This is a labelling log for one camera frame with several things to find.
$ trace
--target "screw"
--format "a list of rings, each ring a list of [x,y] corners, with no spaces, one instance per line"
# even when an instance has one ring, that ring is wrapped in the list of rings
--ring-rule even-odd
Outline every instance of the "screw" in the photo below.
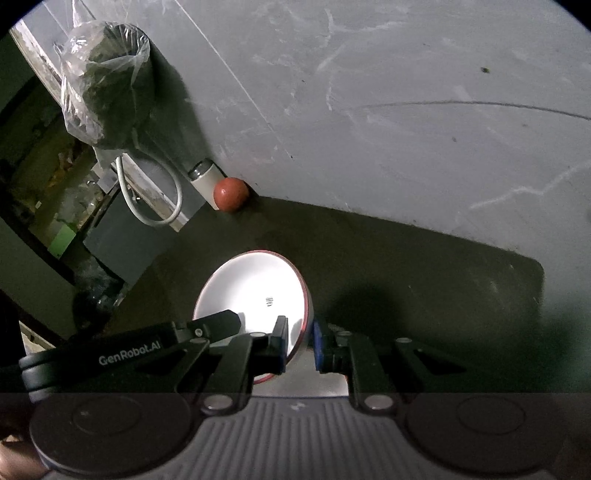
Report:
[[[387,395],[370,395],[365,399],[365,406],[373,411],[388,410],[394,405],[394,400]]]
[[[220,411],[232,406],[232,399],[227,395],[209,395],[203,401],[203,406],[211,411]]]

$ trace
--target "white hose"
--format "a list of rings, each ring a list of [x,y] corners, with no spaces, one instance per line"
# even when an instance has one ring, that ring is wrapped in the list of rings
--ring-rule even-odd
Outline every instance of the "white hose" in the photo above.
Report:
[[[183,189],[181,187],[180,178],[178,177],[178,175],[174,171],[174,169],[172,167],[170,167],[167,163],[162,162],[162,161],[158,160],[157,158],[155,158],[155,160],[173,178],[174,186],[177,189],[177,205],[174,208],[173,212],[170,214],[170,216],[168,218],[165,218],[164,220],[152,220],[150,218],[146,218],[144,215],[139,213],[139,211],[137,210],[137,208],[134,205],[133,200],[131,199],[131,196],[129,195],[129,191],[127,190],[127,183],[125,182],[125,174],[123,171],[123,157],[122,157],[122,155],[117,156],[117,158],[115,159],[115,166],[117,167],[117,178],[119,179],[119,185],[121,186],[121,192],[123,193],[123,198],[125,199],[125,203],[127,203],[127,206],[129,207],[129,209],[131,210],[131,213],[133,213],[134,216],[140,222],[142,222],[144,225],[158,227],[158,226],[168,225],[169,223],[174,222],[176,217],[178,217],[178,214],[181,213],[181,207],[183,205]]]

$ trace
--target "bowl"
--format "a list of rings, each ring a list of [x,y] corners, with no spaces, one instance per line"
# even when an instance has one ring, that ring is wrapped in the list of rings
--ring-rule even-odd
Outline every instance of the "bowl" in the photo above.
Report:
[[[239,333],[271,333],[277,316],[288,322],[287,361],[307,339],[314,319],[310,292],[300,272],[282,255],[254,250],[231,258],[209,278],[197,299],[193,319],[231,310],[242,323]],[[226,345],[231,338],[212,344]],[[255,379],[261,383],[273,375]]]

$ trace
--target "orange ball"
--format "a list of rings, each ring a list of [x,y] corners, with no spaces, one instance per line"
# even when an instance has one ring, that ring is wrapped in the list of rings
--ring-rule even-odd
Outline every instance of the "orange ball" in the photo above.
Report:
[[[235,212],[249,196],[248,187],[241,179],[220,180],[213,189],[213,201],[223,212]]]

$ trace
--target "clear plastic wrap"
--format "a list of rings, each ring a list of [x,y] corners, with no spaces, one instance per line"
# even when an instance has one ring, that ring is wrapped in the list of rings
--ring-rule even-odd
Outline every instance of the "clear plastic wrap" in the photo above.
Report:
[[[154,102],[150,41],[128,24],[90,21],[59,50],[66,129],[96,148],[125,149]]]

